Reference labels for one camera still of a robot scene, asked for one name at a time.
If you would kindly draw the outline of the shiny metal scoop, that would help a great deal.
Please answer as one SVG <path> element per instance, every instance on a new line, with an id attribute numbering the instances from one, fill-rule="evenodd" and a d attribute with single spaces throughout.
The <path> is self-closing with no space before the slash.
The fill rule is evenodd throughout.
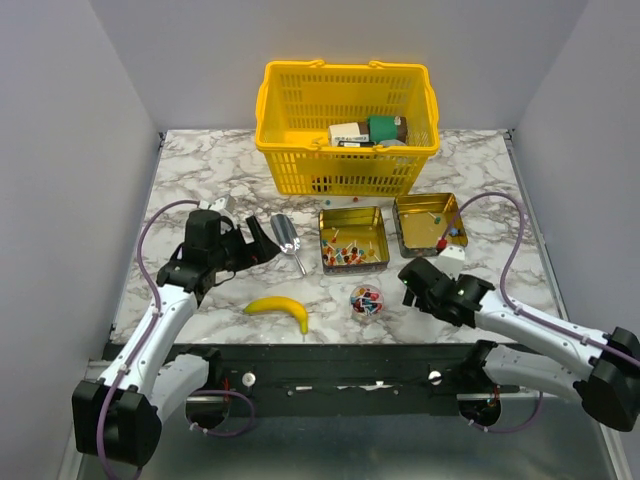
<path id="1" fill-rule="evenodd" d="M 270 218 L 270 224 L 282 253 L 293 257 L 301 274 L 305 276 L 306 268 L 298 256 L 301 241 L 290 217 L 282 213 L 274 214 Z"/>

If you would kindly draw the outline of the gold tin lid half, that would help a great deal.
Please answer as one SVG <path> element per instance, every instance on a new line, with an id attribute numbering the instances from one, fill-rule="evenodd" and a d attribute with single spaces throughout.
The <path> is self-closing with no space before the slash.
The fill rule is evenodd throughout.
<path id="1" fill-rule="evenodd" d="M 403 258 L 435 256 L 438 242 L 445 235 L 447 245 L 455 244 L 464 248 L 468 237 L 460 218 L 449 230 L 459 208 L 453 193 L 429 193 L 398 196 L 393 204 L 393 217 L 398 236 L 399 251 Z M 450 230 L 456 228 L 457 236 Z"/>

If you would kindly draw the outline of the candy tin box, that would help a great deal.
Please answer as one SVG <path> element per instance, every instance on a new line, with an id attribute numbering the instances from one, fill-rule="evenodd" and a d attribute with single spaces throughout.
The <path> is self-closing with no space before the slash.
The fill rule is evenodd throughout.
<path id="1" fill-rule="evenodd" d="M 364 275 L 387 268 L 389 247 L 379 207 L 323 209 L 318 230 L 324 274 Z"/>

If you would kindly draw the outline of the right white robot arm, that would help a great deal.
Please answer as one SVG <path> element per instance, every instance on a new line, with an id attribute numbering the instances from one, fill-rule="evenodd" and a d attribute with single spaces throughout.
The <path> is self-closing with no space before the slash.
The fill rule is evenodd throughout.
<path id="1" fill-rule="evenodd" d="M 472 275 L 452 277 L 424 258 L 398 274 L 403 302 L 453 326 L 497 333 L 522 350 L 477 342 L 456 372 L 469 390 L 518 386 L 577 402 L 599 423 L 621 432 L 639 416 L 639 339 L 621 327 L 610 333 L 532 309 Z"/>

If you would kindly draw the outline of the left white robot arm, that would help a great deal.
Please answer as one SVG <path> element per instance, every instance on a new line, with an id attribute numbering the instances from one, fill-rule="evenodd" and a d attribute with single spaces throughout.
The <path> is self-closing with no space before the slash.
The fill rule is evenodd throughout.
<path id="1" fill-rule="evenodd" d="M 118 356 L 95 380 L 72 394 L 76 448 L 102 463 L 145 466 L 159 443 L 163 424 L 194 391 L 214 393 L 222 380 L 209 359 L 181 354 L 169 361 L 175 340 L 196 313 L 220 272 L 236 274 L 275 258 L 279 246 L 258 220 L 246 220 L 252 238 L 220 210 L 196 207 L 184 239 L 150 282 L 152 299 Z"/>

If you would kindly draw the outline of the clear plastic jar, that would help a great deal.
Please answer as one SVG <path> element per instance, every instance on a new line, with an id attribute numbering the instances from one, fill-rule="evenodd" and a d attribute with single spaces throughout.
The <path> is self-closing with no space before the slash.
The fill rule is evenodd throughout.
<path id="1" fill-rule="evenodd" d="M 352 317 L 355 319 L 368 319 L 380 314 L 384 309 L 384 296 L 373 285 L 359 285 L 349 297 Z"/>

